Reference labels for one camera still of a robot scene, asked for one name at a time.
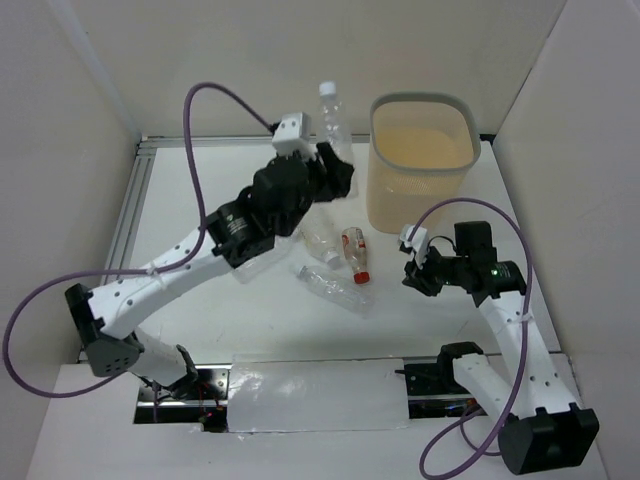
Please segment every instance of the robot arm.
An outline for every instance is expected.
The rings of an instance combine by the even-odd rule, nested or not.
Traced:
[[[158,273],[193,250],[200,227],[145,265],[148,276],[94,289],[76,284],[65,292],[94,375],[129,371],[176,398],[189,394],[198,373],[186,349],[164,344],[138,326],[197,285],[271,250],[275,236],[291,235],[312,203],[349,193],[353,166],[340,161],[327,143],[319,143],[315,152],[308,129],[305,114],[282,119],[272,139],[277,156],[236,200],[207,217],[204,243],[188,263]]]
[[[556,372],[535,319],[522,315],[525,281],[515,263],[498,261],[490,225],[456,224],[453,257],[430,246],[423,228],[409,241],[412,229],[407,226],[400,235],[400,249],[412,254],[402,283],[429,297],[445,285],[464,288],[493,331],[510,377],[507,382],[498,375],[476,344],[461,343],[442,348],[438,365],[443,381],[464,387],[497,421],[516,377],[521,322],[528,322],[524,381],[498,435],[502,458],[514,474],[580,465],[598,432],[598,419],[593,410],[579,408]]]

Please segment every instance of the cable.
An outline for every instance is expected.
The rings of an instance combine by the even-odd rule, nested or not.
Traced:
[[[471,411],[472,411],[473,409],[477,408],[477,407],[480,407],[480,405],[478,405],[477,403],[476,403],[476,404],[474,404],[474,405],[471,405],[471,406],[467,407],[467,408],[465,409],[465,411],[464,411],[464,412],[462,412],[462,417],[467,417],[467,416],[471,413]],[[482,414],[482,413],[484,413],[484,410],[480,407],[480,408],[479,408],[479,412]],[[476,446],[473,444],[473,442],[471,441],[471,439],[470,439],[470,438],[469,438],[469,436],[467,435],[467,432],[465,432],[465,431],[464,431],[464,424],[465,424],[465,423],[466,423],[466,422],[461,422],[461,423],[460,423],[460,433],[462,434],[462,438],[464,438],[464,441],[465,441],[465,442],[467,442],[467,445],[469,445],[473,450],[476,450],[476,451],[477,451],[477,450],[478,450],[478,447],[476,447]],[[483,452],[482,454],[483,454],[483,455],[485,455],[485,456],[487,456],[487,457],[501,457],[501,456],[502,456],[502,453],[500,453],[500,452],[488,452],[488,451],[487,451],[487,452]]]
[[[449,237],[447,237],[446,235],[436,235],[435,237],[431,237],[429,239],[429,241],[427,242],[427,250],[429,249],[429,247],[431,246],[431,242],[433,242],[434,240],[441,238],[443,240],[446,240],[447,242],[449,242],[451,244],[451,248],[453,248],[453,251],[456,251],[456,244],[453,242],[453,240]]]
[[[187,93],[187,96],[185,97],[185,100],[184,100],[182,122],[183,122],[183,130],[184,130],[184,146],[187,153],[187,164],[189,166],[189,173],[191,175],[191,181],[193,183],[193,189],[196,195],[196,203],[198,205],[200,233],[198,235],[198,240],[196,242],[196,245],[191,249],[191,252],[187,256],[170,265],[166,265],[164,267],[158,268],[155,273],[164,273],[164,272],[168,272],[170,270],[174,270],[176,268],[183,266],[198,254],[198,251],[200,250],[200,248],[202,247],[202,244],[204,243],[205,234],[206,234],[206,211],[205,211],[205,205],[204,205],[204,197],[202,195],[202,188],[200,186],[200,180],[198,178],[198,172],[196,170],[196,161],[193,155],[193,142],[191,140],[191,104],[193,101],[193,97],[196,95],[196,93],[198,93],[200,90],[203,90],[205,88],[218,90],[228,95],[229,97],[231,97],[241,107],[243,107],[247,112],[249,112],[249,114],[251,114],[256,120],[258,120],[258,122],[261,125],[263,125],[271,134],[270,126],[267,123],[267,121],[264,118],[262,118],[260,115],[258,115],[258,113],[256,113],[256,111],[253,108],[251,108],[244,100],[242,100],[240,97],[238,97],[235,93],[233,93],[224,85],[220,85],[218,83],[213,83],[213,82],[202,82],[194,85],[189,89],[189,92]],[[53,287],[54,285],[58,285],[59,283],[67,282],[69,280],[76,280],[79,278],[101,277],[106,275],[148,275],[148,272],[144,269],[125,268],[125,269],[112,269],[112,270],[85,270],[81,272],[62,275],[61,277],[54,278],[53,280],[49,280],[48,282],[43,283],[42,285],[37,287],[35,290],[29,293],[13,311],[13,313],[11,314],[11,317],[9,317],[9,321],[7,322],[7,328],[5,329],[4,336],[2,338],[2,361],[11,379],[14,382],[16,382],[20,387],[22,387],[24,390],[30,393],[33,393],[34,395],[38,395],[40,397],[45,397],[45,398],[71,398],[71,397],[77,397],[79,395],[84,395],[85,393],[89,393],[94,390],[97,390],[98,388],[106,385],[109,382],[112,382],[118,376],[122,375],[122,374],[119,374],[113,377],[109,377],[105,380],[102,380],[101,382],[91,385],[90,387],[83,388],[81,390],[76,390],[73,392],[65,392],[65,393],[47,392],[39,388],[36,388],[32,385],[29,385],[18,374],[18,372],[14,368],[13,363],[11,361],[10,354],[9,354],[9,342],[11,340],[11,333],[13,332],[13,328],[15,327],[16,321],[18,320],[18,317],[20,316],[24,308],[35,297],[37,297],[39,294],[41,294],[45,290]]]
[[[433,207],[428,209],[422,215],[422,217],[420,217],[415,227],[413,227],[413,231],[411,232],[411,235],[409,235],[409,241],[413,239],[414,235],[418,231],[418,228],[420,227],[420,225],[422,225],[422,222],[424,222],[424,220],[429,215],[431,215],[437,209],[444,207],[445,205],[450,205],[452,203],[473,203],[476,205],[482,205],[484,207],[487,207],[493,210],[494,212],[498,213],[500,216],[502,216],[502,218],[504,218],[507,221],[507,223],[511,225],[511,228],[513,228],[513,230],[518,235],[518,238],[520,239],[520,243],[522,243],[522,248],[524,249],[524,255],[527,261],[527,287],[524,294],[524,300],[522,303],[522,315],[524,316],[529,311],[529,304],[531,302],[531,291],[532,291],[532,285],[533,285],[533,261],[532,261],[531,249],[529,248],[529,244],[527,243],[527,240],[524,238],[524,234],[522,233],[522,231],[520,230],[516,222],[513,221],[513,219],[504,210],[496,207],[495,205],[489,202],[485,202],[484,200],[479,200],[477,198],[458,197],[458,198],[451,198],[449,200],[444,200],[442,202],[435,204]],[[446,473],[439,474],[439,475],[432,475],[430,473],[427,473],[427,471],[424,468],[424,462],[427,458],[427,455],[429,454],[431,449],[434,447],[434,445],[438,443],[438,441],[442,437],[444,437],[447,433],[449,433],[451,430],[469,421],[470,419],[478,416],[480,414],[480,410],[472,413],[469,416],[461,417],[459,420],[457,420],[453,424],[446,427],[444,430],[438,433],[433,439],[431,439],[431,441],[427,444],[427,446],[422,451],[422,455],[420,455],[419,468],[420,468],[420,474],[423,476],[423,478],[426,478],[427,480],[448,480],[450,478],[453,478],[461,474],[462,472],[466,471],[469,467],[471,467],[474,463],[476,463],[480,459],[480,457],[484,455],[484,453],[487,451],[491,443],[493,443],[493,441],[496,439],[496,437],[500,433],[500,430],[502,429],[502,426],[505,424],[507,417],[511,412],[511,409],[513,408],[513,405],[515,404],[516,397],[518,396],[518,391],[520,390],[520,386],[522,385],[522,379],[524,378],[524,372],[525,372],[525,367],[527,363],[527,350],[529,345],[528,337],[529,337],[529,325],[526,321],[523,321],[520,361],[518,362],[518,370],[516,372],[516,377],[513,382],[513,388],[511,390],[511,393],[509,394],[509,398],[507,399],[504,409],[500,414],[500,417],[498,417],[498,421],[493,426],[493,428],[489,432],[489,435],[487,435],[487,437],[485,438],[484,442],[482,442],[482,444],[478,447],[478,449],[465,462],[463,462],[453,470],[450,470]]]

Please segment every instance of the bottle cap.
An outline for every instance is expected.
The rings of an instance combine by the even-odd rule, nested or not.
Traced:
[[[369,280],[371,280],[371,277],[369,276],[369,272],[358,272],[353,276],[353,281],[356,282],[358,285],[367,283]]]
[[[289,265],[289,271],[296,277],[299,277],[306,268],[307,266],[304,263],[292,263]]]
[[[342,260],[340,259],[340,254],[335,249],[327,250],[324,255],[322,255],[322,261],[329,265],[329,268],[335,270],[336,268],[340,268],[342,264]]]
[[[336,82],[322,82],[320,84],[320,96],[324,97],[327,95],[335,95],[336,94]]]

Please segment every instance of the plastic container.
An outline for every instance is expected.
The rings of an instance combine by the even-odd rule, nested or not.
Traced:
[[[445,94],[384,95],[370,121],[367,215],[377,230],[397,234],[456,195],[480,156],[480,137],[469,107]]]
[[[366,315],[371,310],[373,297],[350,280],[322,267],[294,265],[292,270],[307,290],[317,296],[358,315]]]
[[[300,233],[311,256],[333,269],[342,265],[338,253],[338,231],[320,205],[311,206],[300,222]]]
[[[240,283],[249,283],[259,274],[280,262],[289,254],[293,244],[296,242],[298,233],[298,230],[296,230],[290,237],[279,237],[276,235],[271,250],[257,257],[250,258],[238,268],[233,269],[231,273]]]
[[[371,280],[367,270],[367,244],[362,229],[350,227],[342,231],[344,258],[353,270],[353,281],[358,285]]]
[[[318,128],[318,141],[329,142],[333,151],[340,160],[354,165],[353,143],[351,129],[347,123],[347,115],[344,105],[338,98],[335,82],[322,82],[320,84],[320,127]],[[358,182],[355,173],[351,178],[351,189],[347,198],[358,196]]]

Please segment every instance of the clear plastic bottle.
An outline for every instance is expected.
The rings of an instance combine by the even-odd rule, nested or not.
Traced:
[[[259,274],[270,268],[272,265],[275,265],[289,254],[293,244],[296,242],[298,233],[299,231],[296,230],[290,237],[279,237],[276,235],[274,245],[271,250],[247,260],[238,268],[233,269],[231,273],[240,283],[249,283]]]
[[[307,265],[295,265],[293,272],[307,290],[325,300],[359,315],[366,315],[371,310],[373,297],[346,278],[325,268]]]
[[[318,141],[329,142],[333,151],[343,162],[354,165],[351,130],[347,123],[344,105],[338,98],[335,82],[320,84],[320,128]],[[351,179],[351,190],[347,198],[358,196],[356,174]]]
[[[371,280],[367,270],[367,245],[364,243],[362,229],[350,227],[342,231],[344,258],[353,270],[353,281],[358,285]]]
[[[311,256],[336,269],[342,265],[338,252],[338,231],[325,210],[311,206],[300,222],[300,233]]]

